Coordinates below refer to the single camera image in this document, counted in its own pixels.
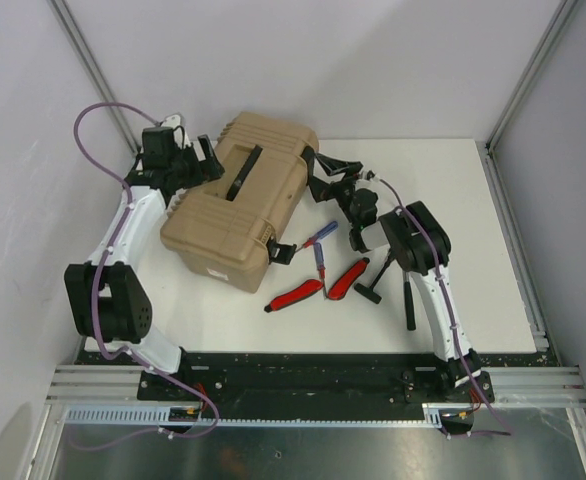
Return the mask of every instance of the white label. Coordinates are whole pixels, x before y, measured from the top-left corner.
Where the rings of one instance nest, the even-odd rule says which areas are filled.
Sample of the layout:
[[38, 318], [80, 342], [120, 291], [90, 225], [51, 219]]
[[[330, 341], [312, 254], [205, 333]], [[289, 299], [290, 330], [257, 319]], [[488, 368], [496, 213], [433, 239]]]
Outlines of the white label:
[[216, 272], [215, 270], [211, 270], [210, 268], [206, 269], [209, 272], [209, 275], [212, 275], [217, 278], [221, 278], [222, 280], [229, 281], [229, 276], [226, 273]]

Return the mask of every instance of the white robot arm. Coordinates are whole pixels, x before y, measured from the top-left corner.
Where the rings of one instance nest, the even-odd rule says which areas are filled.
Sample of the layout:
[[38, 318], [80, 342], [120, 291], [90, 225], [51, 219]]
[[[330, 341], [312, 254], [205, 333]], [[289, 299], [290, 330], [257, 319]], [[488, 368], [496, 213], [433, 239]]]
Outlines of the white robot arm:
[[[135, 274], [153, 226], [166, 217], [173, 195], [224, 173], [206, 136], [198, 137], [204, 158], [200, 160], [188, 139], [180, 115], [167, 117], [158, 127], [142, 133], [141, 168], [133, 168], [125, 181], [132, 199], [122, 192], [119, 208], [100, 245], [84, 264], [69, 265], [64, 274], [66, 290], [78, 332], [94, 337], [91, 286], [96, 269], [108, 250], [100, 278], [98, 311], [100, 331], [109, 351], [121, 347], [135, 352], [153, 368], [178, 371], [181, 349], [152, 325], [153, 309]], [[130, 213], [115, 243], [108, 247], [126, 209]]]
[[[369, 287], [357, 284], [355, 290], [379, 303], [380, 297], [373, 292], [372, 287], [386, 268], [393, 261], [397, 261], [405, 272], [407, 325], [409, 330], [415, 329], [408, 281], [410, 277], [424, 303], [433, 336], [433, 353], [439, 360], [439, 371], [447, 388], [455, 388], [468, 382], [469, 372], [473, 377], [479, 376], [481, 362], [459, 322], [450, 289], [447, 267], [451, 243], [444, 229], [422, 202], [412, 203], [378, 217], [377, 194], [366, 188], [356, 188], [359, 180], [375, 179], [373, 172], [363, 172], [360, 162], [345, 162], [321, 154], [316, 154], [315, 160], [327, 175], [343, 175], [341, 180], [333, 183], [313, 177], [309, 180], [309, 187], [316, 202], [335, 200], [338, 203], [351, 224], [349, 239], [353, 250], [365, 253], [383, 245], [389, 246], [387, 261], [373, 284]], [[415, 222], [435, 247], [437, 264], [429, 241]]]

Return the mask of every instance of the blue screwdriver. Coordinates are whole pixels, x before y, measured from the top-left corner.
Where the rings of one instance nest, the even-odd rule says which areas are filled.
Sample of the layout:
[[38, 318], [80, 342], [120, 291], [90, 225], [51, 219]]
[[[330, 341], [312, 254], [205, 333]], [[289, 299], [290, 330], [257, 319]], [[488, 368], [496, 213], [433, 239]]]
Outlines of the blue screwdriver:
[[322, 240], [324, 237], [326, 237], [327, 235], [329, 235], [331, 232], [333, 232], [336, 229], [337, 229], [337, 222], [335, 220], [333, 220], [331, 223], [329, 223], [326, 227], [324, 227], [322, 230], [317, 232], [315, 235], [313, 235], [312, 237], [309, 237], [306, 242], [304, 242], [302, 245], [300, 245], [297, 248], [297, 250], [295, 250], [295, 252], [297, 253], [300, 250], [302, 250], [303, 248], [308, 248], [311, 245], [313, 245], [314, 243], [319, 242], [320, 240]]
[[322, 290], [324, 291], [324, 298], [327, 298], [326, 293], [326, 282], [324, 277], [326, 276], [326, 268], [324, 267], [324, 253], [322, 252], [322, 244], [317, 242], [313, 244], [313, 253], [315, 253], [315, 266], [317, 267], [317, 273], [320, 275], [322, 280]]

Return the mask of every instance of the red handled tool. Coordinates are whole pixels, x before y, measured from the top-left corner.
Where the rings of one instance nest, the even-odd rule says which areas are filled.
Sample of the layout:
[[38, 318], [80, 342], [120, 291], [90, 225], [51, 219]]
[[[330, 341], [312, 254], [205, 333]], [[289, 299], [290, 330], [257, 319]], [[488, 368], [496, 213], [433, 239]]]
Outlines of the red handled tool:
[[362, 258], [355, 262], [337, 282], [333, 284], [328, 293], [329, 300], [342, 300], [349, 291], [351, 285], [364, 273], [369, 264], [368, 258]]
[[300, 302], [309, 298], [311, 295], [316, 294], [322, 290], [323, 286], [323, 282], [316, 278], [307, 280], [294, 290], [286, 292], [279, 297], [275, 297], [273, 300], [271, 300], [271, 303], [264, 307], [264, 311], [268, 313], [282, 310], [283, 308], [291, 306], [294, 303]]

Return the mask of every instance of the toolbox handle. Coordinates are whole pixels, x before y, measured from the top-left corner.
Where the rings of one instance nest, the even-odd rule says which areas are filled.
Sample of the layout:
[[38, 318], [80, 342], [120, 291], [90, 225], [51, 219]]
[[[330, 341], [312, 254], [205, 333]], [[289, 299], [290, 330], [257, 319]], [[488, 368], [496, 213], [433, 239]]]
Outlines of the toolbox handle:
[[253, 150], [251, 150], [251, 153], [249, 153], [246, 162], [244, 162], [244, 165], [242, 165], [242, 168], [240, 168], [237, 177], [235, 177], [235, 180], [233, 180], [233, 183], [229, 187], [229, 191], [226, 192], [226, 199], [229, 202], [232, 202], [235, 200], [235, 197], [237, 197], [240, 188], [242, 188], [242, 185], [244, 185], [246, 177], [248, 177], [249, 173], [251, 173], [251, 170], [253, 170], [253, 167], [255, 166], [255, 163], [257, 162], [257, 159], [260, 157], [261, 153], [262, 147], [259, 145], [256, 145]]

